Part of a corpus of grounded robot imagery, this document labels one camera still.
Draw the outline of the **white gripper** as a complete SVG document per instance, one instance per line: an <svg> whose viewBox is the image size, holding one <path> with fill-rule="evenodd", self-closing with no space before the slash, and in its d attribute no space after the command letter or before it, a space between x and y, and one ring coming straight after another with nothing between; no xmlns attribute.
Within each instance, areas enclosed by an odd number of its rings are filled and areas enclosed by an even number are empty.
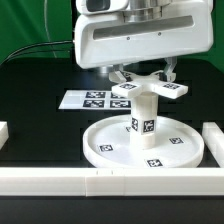
<svg viewBox="0 0 224 224"><path fill-rule="evenodd" d="M175 56L209 50L213 44L213 0L129 0L125 9L81 14L75 26L75 57L82 68L123 66L166 58L164 74L176 79Z"/></svg>

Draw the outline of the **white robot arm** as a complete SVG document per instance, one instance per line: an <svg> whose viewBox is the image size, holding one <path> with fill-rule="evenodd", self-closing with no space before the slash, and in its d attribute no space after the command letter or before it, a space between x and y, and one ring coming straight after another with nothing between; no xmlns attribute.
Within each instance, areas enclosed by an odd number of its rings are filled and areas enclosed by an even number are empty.
<svg viewBox="0 0 224 224"><path fill-rule="evenodd" d="M213 44L213 0L77 0L75 57L82 68L163 58L174 81L177 58Z"/></svg>

